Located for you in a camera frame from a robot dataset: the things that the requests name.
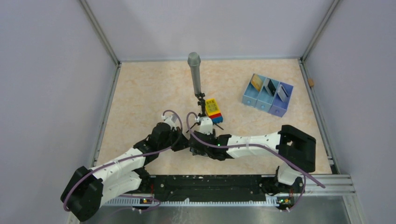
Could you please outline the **dark blue card holder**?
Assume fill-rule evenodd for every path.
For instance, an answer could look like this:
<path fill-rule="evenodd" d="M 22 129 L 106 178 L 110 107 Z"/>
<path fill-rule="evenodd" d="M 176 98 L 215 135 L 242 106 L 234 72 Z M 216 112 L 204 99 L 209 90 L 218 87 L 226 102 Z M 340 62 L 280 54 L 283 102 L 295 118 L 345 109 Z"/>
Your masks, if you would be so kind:
<path fill-rule="evenodd" d="M 195 148 L 190 148 L 192 155 L 200 155 L 200 152 Z"/>

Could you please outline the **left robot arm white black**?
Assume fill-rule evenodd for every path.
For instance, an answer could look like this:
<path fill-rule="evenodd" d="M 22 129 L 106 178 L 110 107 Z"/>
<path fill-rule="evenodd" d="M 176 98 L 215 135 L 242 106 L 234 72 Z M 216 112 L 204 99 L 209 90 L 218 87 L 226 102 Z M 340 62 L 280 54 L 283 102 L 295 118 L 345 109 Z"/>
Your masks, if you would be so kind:
<path fill-rule="evenodd" d="M 145 165 L 164 151 L 179 151 L 187 145 L 181 127 L 158 123 L 151 134 L 115 159 L 100 166 L 76 169 L 60 197 L 64 210 L 83 222 L 109 200 L 129 191 L 146 192 L 150 181 Z"/>

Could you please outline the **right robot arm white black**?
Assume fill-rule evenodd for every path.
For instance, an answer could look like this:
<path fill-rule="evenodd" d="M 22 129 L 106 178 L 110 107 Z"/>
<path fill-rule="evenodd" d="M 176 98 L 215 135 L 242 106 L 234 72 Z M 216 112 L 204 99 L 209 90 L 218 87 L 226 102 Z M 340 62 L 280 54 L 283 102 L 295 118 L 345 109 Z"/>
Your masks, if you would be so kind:
<path fill-rule="evenodd" d="M 274 179 L 279 192 L 287 192 L 300 175 L 324 187 L 311 175 L 316 168 L 316 139 L 291 125 L 283 125 L 275 133 L 245 137 L 194 131 L 190 133 L 189 145 L 198 154 L 219 161 L 244 156 L 277 157 L 283 161 Z"/>

